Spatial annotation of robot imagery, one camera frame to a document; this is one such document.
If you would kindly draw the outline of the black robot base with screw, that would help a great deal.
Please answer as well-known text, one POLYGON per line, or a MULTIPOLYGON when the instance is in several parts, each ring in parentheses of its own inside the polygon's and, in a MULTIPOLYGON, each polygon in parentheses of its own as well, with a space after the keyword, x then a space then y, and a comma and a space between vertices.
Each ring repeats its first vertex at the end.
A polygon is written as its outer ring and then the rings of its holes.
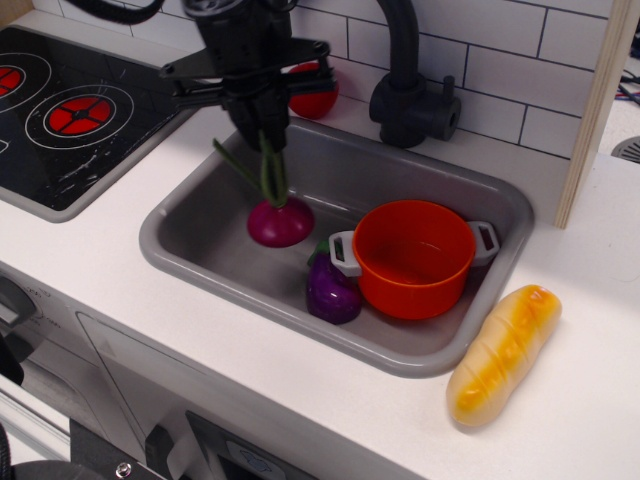
POLYGON ((8 466, 2 479, 164 479, 71 419, 70 460, 33 460, 8 466))

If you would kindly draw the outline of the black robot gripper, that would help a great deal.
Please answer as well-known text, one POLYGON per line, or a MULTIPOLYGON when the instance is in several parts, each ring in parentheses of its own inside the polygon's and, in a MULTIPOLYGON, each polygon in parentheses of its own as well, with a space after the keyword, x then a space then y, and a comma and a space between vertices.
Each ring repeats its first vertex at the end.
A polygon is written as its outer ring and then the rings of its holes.
POLYGON ((262 131, 274 150, 287 145, 292 96, 336 88, 329 44, 292 36, 295 1, 184 1, 205 48, 160 69, 184 106, 227 104, 247 145, 261 151, 262 131), (261 94, 257 110, 250 100, 261 94))

